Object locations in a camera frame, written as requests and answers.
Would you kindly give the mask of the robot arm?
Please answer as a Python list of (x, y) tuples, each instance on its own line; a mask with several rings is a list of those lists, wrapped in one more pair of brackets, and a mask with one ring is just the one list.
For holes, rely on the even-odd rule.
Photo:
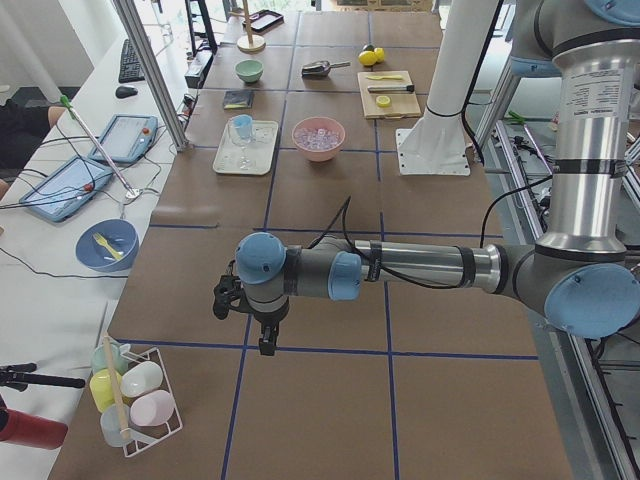
[(323, 234), (308, 247), (258, 232), (238, 245), (213, 311), (253, 316), (273, 355), (293, 296), (353, 300), (366, 282), (434, 290), (475, 287), (520, 301), (552, 326), (597, 339), (639, 312), (639, 283), (617, 238), (617, 205), (639, 62), (635, 1), (521, 1), (511, 60), (524, 76), (562, 79), (550, 220), (532, 246), (477, 248), (353, 241)]

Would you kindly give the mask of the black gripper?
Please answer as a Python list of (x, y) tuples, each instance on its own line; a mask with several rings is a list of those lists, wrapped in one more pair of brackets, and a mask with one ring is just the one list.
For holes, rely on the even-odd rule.
[(259, 352), (264, 356), (274, 356), (277, 350), (278, 327), (288, 312), (288, 299), (279, 299), (270, 303), (261, 303), (249, 299), (251, 315), (261, 324), (261, 336), (258, 341)]

